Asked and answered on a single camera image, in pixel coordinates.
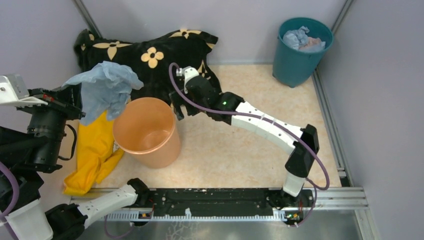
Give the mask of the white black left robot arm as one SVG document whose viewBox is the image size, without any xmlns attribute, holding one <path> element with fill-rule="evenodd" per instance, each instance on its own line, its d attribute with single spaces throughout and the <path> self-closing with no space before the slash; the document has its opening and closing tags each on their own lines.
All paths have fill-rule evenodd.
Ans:
<svg viewBox="0 0 424 240">
<path fill-rule="evenodd" d="M 61 168 L 60 148 L 69 121 L 79 120 L 81 87 L 35 88 L 2 96 L 3 105 L 29 113 L 26 132 L 0 129 L 0 221 L 18 240 L 75 240 L 94 222 L 124 207 L 150 203 L 149 188 L 138 178 L 121 188 L 81 204 L 41 206 L 40 173 Z"/>
</svg>

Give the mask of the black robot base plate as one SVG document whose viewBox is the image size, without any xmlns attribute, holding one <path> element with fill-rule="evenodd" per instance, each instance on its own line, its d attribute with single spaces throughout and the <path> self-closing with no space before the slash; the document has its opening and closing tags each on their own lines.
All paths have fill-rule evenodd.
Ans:
<svg viewBox="0 0 424 240">
<path fill-rule="evenodd" d="M 293 197 L 279 188 L 157 188 L 132 207 L 155 217 L 270 217 L 284 208 L 303 211 L 313 201 L 308 189 Z"/>
</svg>

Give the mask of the orange plastic bin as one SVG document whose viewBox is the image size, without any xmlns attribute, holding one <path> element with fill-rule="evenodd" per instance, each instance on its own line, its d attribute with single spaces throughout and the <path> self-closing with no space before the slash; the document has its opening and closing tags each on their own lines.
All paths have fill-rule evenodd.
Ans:
<svg viewBox="0 0 424 240">
<path fill-rule="evenodd" d="M 181 153 L 175 114 L 158 98 L 130 101 L 114 120 L 112 133 L 121 149 L 151 169 L 171 165 Z"/>
</svg>

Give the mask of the aluminium frame rail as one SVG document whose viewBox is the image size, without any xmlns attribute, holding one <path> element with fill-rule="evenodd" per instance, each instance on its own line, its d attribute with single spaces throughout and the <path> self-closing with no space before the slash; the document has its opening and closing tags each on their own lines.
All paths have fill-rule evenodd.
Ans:
<svg viewBox="0 0 424 240">
<path fill-rule="evenodd" d="M 325 65 L 325 57 L 322 58 L 312 74 L 312 81 L 318 98 L 323 120 L 325 123 L 329 143 L 334 156 L 337 169 L 337 179 L 342 183 L 341 187 L 332 187 L 330 198 L 324 200 L 327 210 L 334 211 L 359 211 L 368 210 L 369 204 L 365 191 L 362 187 L 352 186 L 350 171 L 347 169 L 346 154 L 340 140 L 338 126 L 335 122 L 329 97 L 324 88 L 324 76 L 322 68 Z"/>
</svg>

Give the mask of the crumpled blue bag in bin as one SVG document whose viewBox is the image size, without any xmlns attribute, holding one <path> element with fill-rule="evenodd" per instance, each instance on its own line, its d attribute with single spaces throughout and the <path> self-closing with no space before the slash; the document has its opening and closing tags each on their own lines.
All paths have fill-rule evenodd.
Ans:
<svg viewBox="0 0 424 240">
<path fill-rule="evenodd" d="M 302 26 L 299 29 L 288 30 L 282 37 L 282 41 L 291 49 L 304 53 L 317 53 L 326 48 L 326 42 L 319 37 L 308 36 L 310 30 Z"/>
</svg>

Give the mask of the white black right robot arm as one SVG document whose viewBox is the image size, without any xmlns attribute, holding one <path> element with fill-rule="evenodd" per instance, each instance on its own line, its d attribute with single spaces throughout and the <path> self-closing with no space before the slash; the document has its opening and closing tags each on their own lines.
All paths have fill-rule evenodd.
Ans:
<svg viewBox="0 0 424 240">
<path fill-rule="evenodd" d="M 179 120 L 184 118 L 181 107 L 185 106 L 189 116 L 204 113 L 216 122 L 250 131 L 283 149 L 288 160 L 281 199 L 287 206 L 295 206 L 301 200 L 301 190 L 320 150 L 318 131 L 313 125 L 299 127 L 278 120 L 235 93 L 219 91 L 198 74 L 183 74 L 183 88 L 178 87 L 172 74 L 169 78 L 174 88 L 170 97 Z"/>
</svg>

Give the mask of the teal plastic bin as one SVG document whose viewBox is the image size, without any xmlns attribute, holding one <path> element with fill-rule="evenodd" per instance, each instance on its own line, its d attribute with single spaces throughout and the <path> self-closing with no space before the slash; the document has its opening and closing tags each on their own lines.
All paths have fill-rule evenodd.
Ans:
<svg viewBox="0 0 424 240">
<path fill-rule="evenodd" d="M 306 53 L 294 50 L 283 42 L 283 35 L 290 30 L 298 30 L 305 26 L 307 34 L 312 38 L 320 38 L 326 42 L 324 50 Z M 295 88 L 303 84 L 314 72 L 325 53 L 334 42 L 334 34 L 324 23 L 308 17 L 295 17 L 283 22 L 277 35 L 278 43 L 272 64 L 272 76 L 282 84 Z"/>
</svg>

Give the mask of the light blue trash bag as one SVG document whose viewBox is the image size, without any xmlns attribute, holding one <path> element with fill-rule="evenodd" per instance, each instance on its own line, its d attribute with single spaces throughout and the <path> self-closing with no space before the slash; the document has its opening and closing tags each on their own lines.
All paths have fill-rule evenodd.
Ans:
<svg viewBox="0 0 424 240">
<path fill-rule="evenodd" d="M 80 85 L 82 111 L 80 119 L 84 126 L 92 124 L 103 113 L 106 119 L 113 121 L 119 117 L 131 98 L 132 90 L 140 90 L 144 83 L 127 65 L 103 61 L 91 70 L 71 77 L 63 86 Z"/>
</svg>

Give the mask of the black floral pillow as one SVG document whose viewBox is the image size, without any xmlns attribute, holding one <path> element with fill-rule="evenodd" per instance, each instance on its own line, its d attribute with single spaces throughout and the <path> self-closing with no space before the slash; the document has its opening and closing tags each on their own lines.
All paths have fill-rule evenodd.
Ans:
<svg viewBox="0 0 424 240">
<path fill-rule="evenodd" d="M 83 72 L 104 61 L 130 67 L 143 82 L 140 90 L 131 92 L 131 99 L 153 97 L 171 105 L 169 94 L 175 89 L 169 78 L 169 65 L 193 67 L 215 88 L 221 84 L 207 65 L 207 55 L 218 37 L 201 30 L 178 29 L 143 42 L 127 42 L 95 36 L 88 29 L 79 33 L 73 45 L 77 64 Z"/>
</svg>

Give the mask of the yellow cloth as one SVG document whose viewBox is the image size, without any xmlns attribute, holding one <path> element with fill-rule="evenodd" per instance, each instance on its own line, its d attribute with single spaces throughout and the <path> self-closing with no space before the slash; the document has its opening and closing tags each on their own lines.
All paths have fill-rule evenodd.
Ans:
<svg viewBox="0 0 424 240">
<path fill-rule="evenodd" d="M 104 111 L 89 125 L 78 125 L 76 170 L 63 180 L 65 195 L 85 195 L 118 165 L 124 151 L 115 144 L 113 123 Z"/>
</svg>

